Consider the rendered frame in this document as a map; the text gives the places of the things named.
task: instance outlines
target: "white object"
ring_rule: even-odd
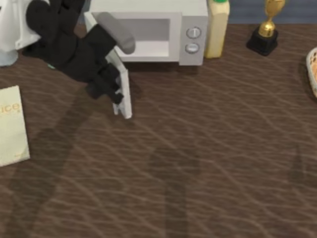
[[[10,52],[0,51],[0,67],[11,66],[18,60],[18,52],[16,50]]]
[[[313,93],[317,98],[317,47],[308,53],[306,57],[306,67]]]
[[[85,15],[86,28],[89,32],[93,26],[97,24],[96,19],[92,14]],[[114,114],[121,113],[125,119],[132,117],[131,95],[129,86],[129,74],[126,67],[123,65],[120,57],[115,49],[113,49],[106,57],[107,61],[112,63],[120,72],[120,77],[117,79],[117,83],[120,86],[119,92],[122,93],[123,99],[119,105],[113,104]]]
[[[32,0],[0,0],[0,50],[11,52],[37,42],[40,36],[26,23],[26,9]]]
[[[230,3],[229,0],[226,2],[217,2],[215,0],[207,1],[209,3],[210,23],[205,57],[211,59],[221,57],[230,14]]]
[[[18,86],[0,90],[0,166],[30,158]]]
[[[123,62],[202,65],[209,20],[206,0],[91,0],[84,13],[86,26],[92,25],[92,14],[101,12],[120,20],[136,40],[132,54],[115,48]],[[199,46],[195,54],[186,51],[191,44]]]

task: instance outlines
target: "basket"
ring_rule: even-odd
[[[314,96],[317,98],[317,47],[308,53],[306,67]]]

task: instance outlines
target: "microwave window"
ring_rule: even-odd
[[[130,57],[168,57],[169,19],[119,19],[134,36],[136,50]],[[119,55],[125,54],[117,49]]]

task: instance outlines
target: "gold trophy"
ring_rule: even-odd
[[[268,56],[277,46],[278,32],[272,19],[285,6],[286,0],[265,0],[265,14],[267,19],[252,34],[247,47],[262,56]]]

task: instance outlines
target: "yellow bottle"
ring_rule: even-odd
[[[226,35],[230,4],[228,0],[207,0],[209,7],[209,26],[205,58],[218,58],[222,54]]]

